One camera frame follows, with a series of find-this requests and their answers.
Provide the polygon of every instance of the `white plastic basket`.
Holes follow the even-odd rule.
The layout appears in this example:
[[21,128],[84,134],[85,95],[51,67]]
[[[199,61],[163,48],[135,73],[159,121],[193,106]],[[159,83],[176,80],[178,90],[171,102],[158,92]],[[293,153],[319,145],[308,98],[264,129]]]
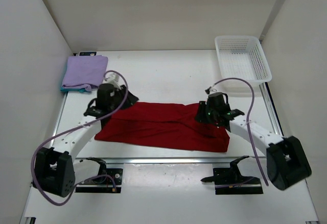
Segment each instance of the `white plastic basket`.
[[[241,78],[257,87],[271,80],[271,72],[258,38],[253,36],[218,36],[216,51],[222,78]],[[222,85],[232,92],[249,92],[240,81],[225,81]]]

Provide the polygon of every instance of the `white table surface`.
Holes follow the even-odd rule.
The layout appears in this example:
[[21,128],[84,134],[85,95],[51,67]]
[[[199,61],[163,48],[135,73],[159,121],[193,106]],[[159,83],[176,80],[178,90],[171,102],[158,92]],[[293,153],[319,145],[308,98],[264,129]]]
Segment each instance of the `white table surface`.
[[[34,188],[25,217],[35,224],[305,224],[318,220],[305,181],[286,191],[263,186],[264,194],[215,195],[200,179],[211,164],[125,164],[120,194],[74,193],[63,207]],[[58,202],[62,198],[51,195]]]
[[[109,58],[108,69],[121,72],[142,102],[197,103],[204,90],[220,79],[215,51],[98,52]],[[96,96],[70,92],[58,132],[75,126]],[[231,108],[247,111],[249,97],[230,97]],[[255,98],[251,119],[271,129],[262,97]],[[101,158],[201,158],[253,155],[250,144],[231,135],[226,153],[171,150],[92,140],[79,154]],[[317,216],[305,181],[286,191],[272,184],[259,195],[215,195],[213,184],[200,179],[213,174],[212,164],[124,164],[122,193],[74,193],[64,207],[49,204],[31,188],[23,217],[36,224],[55,223],[289,223],[305,224]],[[49,194],[61,202],[62,198]]]
[[[198,103],[206,100],[204,92],[211,84],[221,79],[216,51],[128,51],[97,52],[109,59],[107,70],[120,72],[127,79],[130,91],[140,102],[154,103]],[[221,85],[215,87],[223,90]],[[92,94],[69,92],[62,112],[58,132],[77,126],[83,117],[87,104],[96,97]],[[247,113],[251,97],[229,97],[232,109]],[[261,94],[255,98],[251,113],[252,120],[272,130],[268,112]],[[226,153],[172,150],[146,147],[126,143],[91,140],[78,158],[202,158],[253,156],[250,144],[230,134]]]

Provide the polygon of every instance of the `folded towel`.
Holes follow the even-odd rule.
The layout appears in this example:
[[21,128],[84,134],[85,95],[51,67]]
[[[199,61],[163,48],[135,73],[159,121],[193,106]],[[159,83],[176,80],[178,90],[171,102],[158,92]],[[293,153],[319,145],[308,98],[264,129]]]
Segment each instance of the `folded towel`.
[[91,92],[102,84],[108,58],[103,56],[69,57],[61,91]]

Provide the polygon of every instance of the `red cloth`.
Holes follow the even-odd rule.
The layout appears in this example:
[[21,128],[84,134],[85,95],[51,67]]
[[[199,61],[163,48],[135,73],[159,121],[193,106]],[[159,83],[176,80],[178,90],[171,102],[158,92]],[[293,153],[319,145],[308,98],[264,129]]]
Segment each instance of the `red cloth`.
[[227,151],[229,136],[224,128],[194,120],[198,106],[138,102],[114,114],[95,139],[182,150]]

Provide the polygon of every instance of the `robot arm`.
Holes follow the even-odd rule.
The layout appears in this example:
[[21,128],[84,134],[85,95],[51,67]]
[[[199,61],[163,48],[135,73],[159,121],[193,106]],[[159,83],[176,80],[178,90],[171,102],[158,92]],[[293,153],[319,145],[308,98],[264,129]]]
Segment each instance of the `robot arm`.
[[[227,94],[221,92],[210,94],[207,102],[200,102],[195,119],[202,123],[224,126],[231,133],[250,142],[246,116],[238,109],[230,109]],[[276,188],[285,190],[311,175],[308,160],[297,138],[294,136],[284,138],[273,134],[252,121],[249,122],[249,126],[255,147],[266,156],[266,159],[260,159],[261,164],[266,166],[263,168],[264,174]],[[230,169],[236,178],[262,177],[256,160],[248,156],[232,161]],[[202,181],[215,181],[215,177],[204,178]]]
[[[84,117],[78,123],[78,126],[86,126],[56,141],[52,148],[43,147],[38,151],[34,170],[42,190],[66,197],[73,191],[74,185],[91,177],[106,174],[106,163],[102,159],[87,158],[77,163],[74,161],[78,153],[95,134],[100,132],[101,127],[106,125],[110,117],[87,124],[116,109],[125,93],[126,87],[124,85],[119,87],[116,82],[100,85],[97,98],[88,104]],[[138,98],[128,91],[127,99],[121,109],[127,109],[137,101]]]

